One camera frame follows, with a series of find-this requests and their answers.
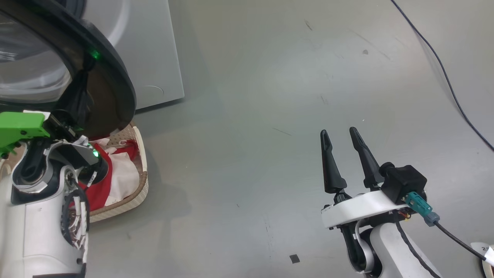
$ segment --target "red cloth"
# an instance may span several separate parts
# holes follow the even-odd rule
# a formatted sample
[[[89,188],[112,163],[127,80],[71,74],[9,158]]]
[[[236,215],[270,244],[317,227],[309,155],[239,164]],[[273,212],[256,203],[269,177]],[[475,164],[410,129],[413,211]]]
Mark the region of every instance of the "red cloth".
[[[139,148],[137,146],[137,142],[134,140],[127,140],[127,146],[123,148],[117,148],[114,153],[122,153],[127,152],[130,159],[134,160],[137,156]],[[106,177],[97,184],[92,184],[86,190],[86,196],[89,201],[89,210],[94,211],[100,209],[105,206],[106,199],[108,199],[108,195],[110,195],[110,189],[112,188],[112,173],[113,173],[113,164],[110,156],[100,147],[98,144],[94,144],[94,148],[99,152],[101,157],[108,163],[108,173]],[[79,185],[82,189],[86,188],[86,185],[79,182]]]

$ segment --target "laundry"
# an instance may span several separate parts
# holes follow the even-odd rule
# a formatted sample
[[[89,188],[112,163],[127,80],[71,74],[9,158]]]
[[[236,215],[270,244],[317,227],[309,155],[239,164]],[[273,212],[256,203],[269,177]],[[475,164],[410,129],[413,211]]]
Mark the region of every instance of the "laundry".
[[[108,142],[99,141],[99,143],[104,146]],[[99,144],[94,144],[94,148],[108,163],[108,174],[102,181],[87,189],[80,183],[86,190],[90,211],[122,201],[134,193],[139,186],[139,173],[132,162],[138,153],[137,143],[133,140],[124,140],[117,146],[121,147],[111,146],[103,150]]]

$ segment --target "white cloth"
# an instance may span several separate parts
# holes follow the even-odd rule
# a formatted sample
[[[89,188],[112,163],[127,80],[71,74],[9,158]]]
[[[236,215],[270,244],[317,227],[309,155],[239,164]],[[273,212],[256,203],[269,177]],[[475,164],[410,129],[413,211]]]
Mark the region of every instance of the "white cloth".
[[[139,173],[128,153],[110,154],[112,160],[112,183],[105,206],[122,201],[139,187]]]

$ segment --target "washing machine door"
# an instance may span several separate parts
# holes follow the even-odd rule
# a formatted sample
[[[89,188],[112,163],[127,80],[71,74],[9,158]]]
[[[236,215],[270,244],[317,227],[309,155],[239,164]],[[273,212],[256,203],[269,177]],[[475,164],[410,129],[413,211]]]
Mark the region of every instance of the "washing machine door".
[[[69,107],[80,117],[80,134],[90,138],[129,124],[134,88],[113,46],[80,20],[83,4],[0,0],[0,112]],[[84,92],[75,95],[81,83]]]

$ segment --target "black square on floor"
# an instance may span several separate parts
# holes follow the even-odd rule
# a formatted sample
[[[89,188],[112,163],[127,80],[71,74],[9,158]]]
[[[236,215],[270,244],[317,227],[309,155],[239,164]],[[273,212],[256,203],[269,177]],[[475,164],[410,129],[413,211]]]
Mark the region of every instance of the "black square on floor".
[[[292,264],[300,263],[300,259],[298,258],[297,254],[290,255],[290,259]]]

